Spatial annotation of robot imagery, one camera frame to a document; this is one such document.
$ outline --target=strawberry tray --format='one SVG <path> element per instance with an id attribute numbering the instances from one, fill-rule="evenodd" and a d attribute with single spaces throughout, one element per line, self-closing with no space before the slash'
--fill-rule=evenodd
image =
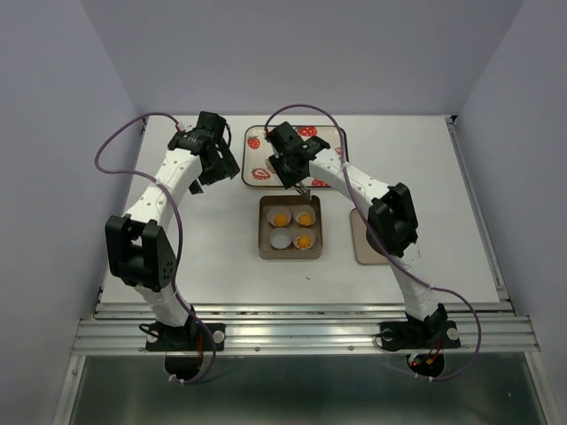
<path id="1" fill-rule="evenodd" d="M 305 140 L 318 135 L 330 144 L 330 147 L 340 154 L 340 138 L 333 126 L 293 126 L 295 131 Z M 242 181 L 254 188 L 282 188 L 280 179 L 268 163 L 268 157 L 274 154 L 272 146 L 264 137 L 264 126 L 253 126 L 246 130 L 245 149 L 242 161 Z M 306 178 L 303 183 L 310 188 L 325 188 L 329 185 L 320 180 Z"/>

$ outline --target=gray wall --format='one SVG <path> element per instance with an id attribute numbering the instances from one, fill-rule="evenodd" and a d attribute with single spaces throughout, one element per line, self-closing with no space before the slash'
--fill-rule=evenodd
<path id="1" fill-rule="evenodd" d="M 567 3 L 527 2 L 457 121 L 510 295 L 567 409 Z"/>
<path id="2" fill-rule="evenodd" d="M 0 45 L 0 423 L 50 423 L 128 183 L 92 159 L 135 108 L 75 0 L 3 4 Z M 131 166 L 137 140 L 106 162 Z"/>
<path id="3" fill-rule="evenodd" d="M 82 0 L 142 109 L 457 113 L 520 0 Z"/>

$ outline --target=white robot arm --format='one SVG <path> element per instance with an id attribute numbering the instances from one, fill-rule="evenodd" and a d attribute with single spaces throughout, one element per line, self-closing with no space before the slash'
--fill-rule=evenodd
<path id="1" fill-rule="evenodd" d="M 349 180 L 355 190 L 354 195 L 358 197 L 358 205 L 367 212 L 372 207 L 373 199 L 381 199 L 388 195 L 390 187 L 379 180 L 369 177 L 355 166 L 346 162 L 344 164 L 348 172 Z M 313 161 L 309 162 L 309 174 L 315 179 L 326 182 L 341 195 L 351 198 L 345 182 L 345 174 L 340 163 L 340 157 L 333 149 L 325 149 L 319 152 Z M 400 258 L 401 264 L 413 274 L 420 274 L 419 251 L 415 243 L 411 243 Z M 414 282 L 396 267 L 392 268 L 396 280 L 401 289 L 406 304 L 406 313 L 420 321 L 435 313 L 439 301 L 435 294 Z"/>
<path id="2" fill-rule="evenodd" d="M 175 293 L 177 263 L 166 236 L 174 211 L 159 185 L 179 205 L 188 189 L 201 193 L 200 184 L 237 175 L 240 169 L 223 139 L 226 126 L 219 115 L 200 113 L 192 130 L 178 131 L 167 145 L 156 182 L 123 216 L 111 216 L 106 222 L 111 273 L 141 294 L 156 315 L 156 323 L 148 329 L 156 336 L 149 339 L 148 351 L 188 350 L 195 339 L 193 320 Z"/>
<path id="3" fill-rule="evenodd" d="M 420 274 L 416 212 L 404 184 L 390 186 L 347 162 L 341 164 L 340 157 L 327 142 L 317 136 L 303 140 L 287 122 L 272 129 L 267 139 L 274 149 L 274 155 L 268 161 L 286 189 L 295 187 L 306 195 L 308 190 L 301 182 L 314 177 L 351 199 L 343 172 L 345 167 L 357 205 L 365 212 L 365 218 L 384 248 L 412 274 Z M 376 251 L 382 253 L 368 233 L 367 239 Z M 397 351 L 429 348 L 440 341 L 444 348 L 458 348 L 460 341 L 447 337 L 447 331 L 455 328 L 455 324 L 447 320 L 445 307 L 435 294 L 397 267 L 392 270 L 404 297 L 408 321 L 381 323 L 380 346 Z"/>

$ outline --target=metal tray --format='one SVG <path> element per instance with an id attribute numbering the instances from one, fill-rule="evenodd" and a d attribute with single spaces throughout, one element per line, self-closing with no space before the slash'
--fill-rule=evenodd
<path id="1" fill-rule="evenodd" d="M 315 210 L 315 223 L 309 227 L 315 232 L 315 243 L 310 250 L 306 251 L 297 249 L 293 243 L 284 250 L 277 250 L 272 247 L 268 239 L 269 232 L 274 228 L 268 221 L 268 210 L 273 206 L 285 206 L 293 209 L 293 206 L 296 205 L 309 205 Z M 299 225 L 294 220 L 291 220 L 286 228 L 293 231 L 293 229 L 299 228 Z M 318 197 L 311 197 L 311 201 L 306 201 L 306 199 L 299 196 L 270 196 L 260 199 L 258 253 L 262 259 L 318 259 L 321 257 L 322 247 L 321 201 Z"/>

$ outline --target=orange food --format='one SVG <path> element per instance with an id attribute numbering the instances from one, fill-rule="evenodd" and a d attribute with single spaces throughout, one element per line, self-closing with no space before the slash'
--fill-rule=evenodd
<path id="1" fill-rule="evenodd" d="M 311 218 L 311 215 L 307 214 L 306 212 L 300 214 L 297 219 L 298 219 L 298 223 L 301 226 L 311 226 L 313 224 L 313 219 Z"/>
<path id="2" fill-rule="evenodd" d="M 277 228 L 282 228 L 283 226 L 287 226 L 287 217 L 285 214 L 276 214 L 272 219 L 274 226 Z"/>
<path id="3" fill-rule="evenodd" d="M 311 248 L 311 245 L 313 245 L 313 241 L 311 240 L 311 237 L 307 235 L 298 237 L 295 242 L 297 247 L 300 248 L 301 250 L 308 250 L 309 248 Z"/>

